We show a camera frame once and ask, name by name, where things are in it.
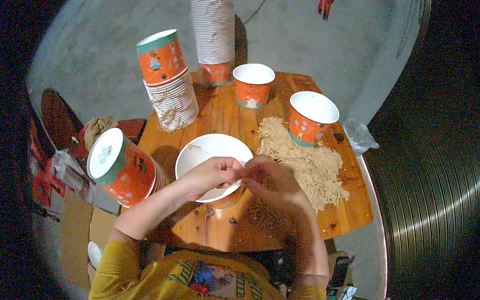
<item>stack of paper buckets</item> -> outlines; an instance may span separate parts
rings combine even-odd
[[[130,207],[169,184],[165,171],[118,128],[105,131],[93,145],[87,173],[122,206]]]
[[[198,116],[192,77],[180,49],[177,30],[166,30],[137,44],[140,69],[159,127],[174,131]]]
[[[233,0],[190,3],[199,71],[210,85],[225,85],[231,79],[235,59]]]

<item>person's left hand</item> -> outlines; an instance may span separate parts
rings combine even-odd
[[[212,157],[177,180],[189,201],[197,201],[211,189],[226,189],[240,179],[243,166],[233,157]]]

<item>yellow sweater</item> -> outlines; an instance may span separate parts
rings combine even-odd
[[[111,241],[90,289],[90,299],[284,299],[267,270],[240,254],[218,257],[181,251],[140,272],[131,243]],[[294,299],[326,298],[323,287],[297,288]]]

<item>cartoon character print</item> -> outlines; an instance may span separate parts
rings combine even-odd
[[[297,125],[297,129],[299,130],[299,134],[297,135],[297,138],[299,140],[301,140],[304,133],[309,133],[310,131],[312,131],[310,129],[307,132],[305,132],[307,130],[307,125],[308,125],[307,122],[305,122],[305,121],[302,122],[302,126],[300,126],[300,128],[299,128],[300,123],[297,120],[295,120],[295,125]]]
[[[257,108],[258,100],[247,96],[247,108]]]
[[[177,48],[175,48],[175,46],[173,44],[170,44],[170,51],[172,53],[172,56],[177,55]]]
[[[173,60],[173,63],[175,64],[175,69],[180,68],[180,64],[179,64],[179,59],[178,59],[178,57],[174,56],[174,57],[172,58],[172,60]]]
[[[199,261],[189,287],[204,295],[233,298],[236,296],[235,283],[235,272]]]
[[[158,56],[158,54],[156,53],[156,50],[151,50],[151,51],[148,51],[147,52],[147,55],[148,57],[150,58],[150,68],[153,70],[153,71],[158,71],[160,69],[163,69],[162,68],[162,65],[160,64],[160,57]]]
[[[158,62],[158,59],[159,58],[156,56],[156,53],[150,58],[150,68],[152,68],[154,71],[160,70],[160,63]]]
[[[122,178],[120,178],[121,181],[126,181],[128,179],[128,176],[127,175],[123,175]],[[131,192],[116,192],[112,187],[110,187],[109,185],[106,186],[108,188],[108,190],[110,191],[110,193],[114,194],[117,196],[117,198],[122,201],[123,203],[125,204],[128,204],[130,203],[130,201],[128,200],[128,198],[132,198],[133,195]]]

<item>person's right hand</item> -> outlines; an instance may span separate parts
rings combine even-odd
[[[257,197],[272,204],[285,201],[303,204],[309,201],[287,166],[275,163],[270,157],[256,156],[242,172],[245,186]]]

